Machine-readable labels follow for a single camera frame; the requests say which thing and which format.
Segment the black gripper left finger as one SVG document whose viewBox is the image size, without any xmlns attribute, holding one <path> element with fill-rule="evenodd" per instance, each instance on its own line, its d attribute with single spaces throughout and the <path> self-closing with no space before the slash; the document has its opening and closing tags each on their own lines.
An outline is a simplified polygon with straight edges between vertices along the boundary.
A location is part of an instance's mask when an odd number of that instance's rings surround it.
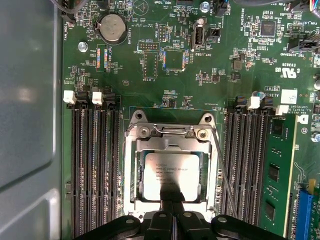
<svg viewBox="0 0 320 240">
<path fill-rule="evenodd" d="M 173 202 L 162 200 L 159 211 L 148 212 L 140 221 L 124 215 L 90 230 L 77 240 L 170 240 L 173 229 Z"/>
</svg>

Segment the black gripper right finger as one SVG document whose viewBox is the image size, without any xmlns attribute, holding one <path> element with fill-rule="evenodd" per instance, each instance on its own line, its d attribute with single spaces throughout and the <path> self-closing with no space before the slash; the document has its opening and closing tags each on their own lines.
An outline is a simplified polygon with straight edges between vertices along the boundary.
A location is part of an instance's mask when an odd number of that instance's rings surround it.
<svg viewBox="0 0 320 240">
<path fill-rule="evenodd" d="M 282 240 L 275 233 L 239 220 L 235 217 L 220 214 L 211 222 L 195 211 L 186 211 L 183 201 L 172 200 L 173 215 L 177 218 L 178 229 L 182 240 Z"/>
</svg>

